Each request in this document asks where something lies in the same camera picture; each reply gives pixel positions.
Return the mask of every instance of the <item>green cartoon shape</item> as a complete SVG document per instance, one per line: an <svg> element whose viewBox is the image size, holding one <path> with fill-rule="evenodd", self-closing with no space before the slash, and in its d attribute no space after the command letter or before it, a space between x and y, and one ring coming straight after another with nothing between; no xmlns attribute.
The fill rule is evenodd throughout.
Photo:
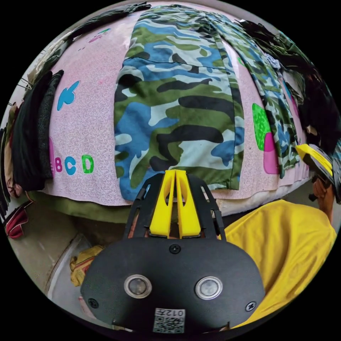
<svg viewBox="0 0 341 341"><path fill-rule="evenodd" d="M257 146L259 150L264 151L265 135L271 132L270 124L267 119L265 110L256 103L252 104L252 115L253 123L255 126L255 137Z"/></svg>

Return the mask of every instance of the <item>blue cartoon shape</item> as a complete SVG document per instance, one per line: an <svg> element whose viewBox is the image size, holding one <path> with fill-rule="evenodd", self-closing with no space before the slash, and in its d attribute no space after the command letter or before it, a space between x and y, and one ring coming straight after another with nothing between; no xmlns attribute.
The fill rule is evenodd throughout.
<svg viewBox="0 0 341 341"><path fill-rule="evenodd" d="M73 83L69 88L65 88L61 94L59 95L58 104L57 104L57 110L61 110L64 103L65 104L71 104L75 100L75 94L74 91L79 85L80 81L77 81Z"/></svg>

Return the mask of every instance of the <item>qr code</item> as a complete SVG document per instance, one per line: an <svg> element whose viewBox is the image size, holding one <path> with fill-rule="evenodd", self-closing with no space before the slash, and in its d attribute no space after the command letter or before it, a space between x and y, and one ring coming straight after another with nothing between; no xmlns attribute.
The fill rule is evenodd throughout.
<svg viewBox="0 0 341 341"><path fill-rule="evenodd" d="M185 318L183 317L163 317L155 316L155 333L182 334L185 329Z"/></svg>

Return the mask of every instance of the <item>camouflage fabric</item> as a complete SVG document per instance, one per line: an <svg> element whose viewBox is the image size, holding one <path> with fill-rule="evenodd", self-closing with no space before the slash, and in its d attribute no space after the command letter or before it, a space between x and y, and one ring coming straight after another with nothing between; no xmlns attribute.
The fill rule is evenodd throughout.
<svg viewBox="0 0 341 341"><path fill-rule="evenodd" d="M137 21L114 104L115 164L124 199L134 200L146 179L173 168L195 174L211 190L239 189L244 114L221 40L226 23L179 5L153 7ZM267 93L275 88L266 85Z"/></svg>
<svg viewBox="0 0 341 341"><path fill-rule="evenodd" d="M208 13L207 16L212 18L216 30L239 54L252 76L270 123L282 179L285 170L299 162L299 156L295 149L298 141L294 120L278 76L258 45L238 23L220 14Z"/></svg>

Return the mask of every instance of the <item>letter c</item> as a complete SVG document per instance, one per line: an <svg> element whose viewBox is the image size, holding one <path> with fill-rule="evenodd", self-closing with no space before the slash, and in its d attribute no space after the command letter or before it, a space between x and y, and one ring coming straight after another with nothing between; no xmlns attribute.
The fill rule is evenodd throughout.
<svg viewBox="0 0 341 341"><path fill-rule="evenodd" d="M76 173L76 160L71 157L71 156L67 156L66 159L65 159L65 170L67 172L68 175L74 175Z"/></svg>

